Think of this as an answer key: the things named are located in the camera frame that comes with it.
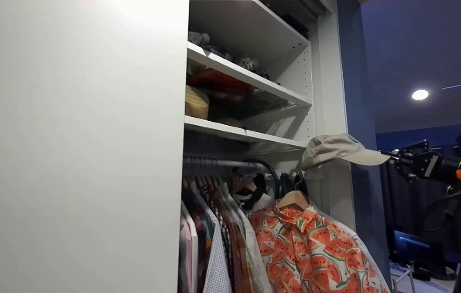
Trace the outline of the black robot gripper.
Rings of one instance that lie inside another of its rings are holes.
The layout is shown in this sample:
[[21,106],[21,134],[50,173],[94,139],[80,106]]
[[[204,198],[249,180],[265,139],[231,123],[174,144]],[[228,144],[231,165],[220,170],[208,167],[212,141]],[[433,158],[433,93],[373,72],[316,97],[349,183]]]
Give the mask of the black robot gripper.
[[428,149],[428,142],[419,142],[389,154],[389,165],[407,181],[430,180],[445,185],[456,183],[458,162]]

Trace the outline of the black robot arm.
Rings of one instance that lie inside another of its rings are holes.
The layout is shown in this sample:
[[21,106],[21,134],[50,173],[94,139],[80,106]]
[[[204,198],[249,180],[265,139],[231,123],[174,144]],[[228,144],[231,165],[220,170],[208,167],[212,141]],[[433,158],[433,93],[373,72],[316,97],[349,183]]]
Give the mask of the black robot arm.
[[389,152],[389,165],[407,181],[417,180],[441,183],[445,196],[430,204],[428,219],[435,209],[441,211],[441,222],[428,228],[428,233],[448,230],[461,211],[461,134],[456,137],[456,150],[446,155],[433,150],[427,141]]

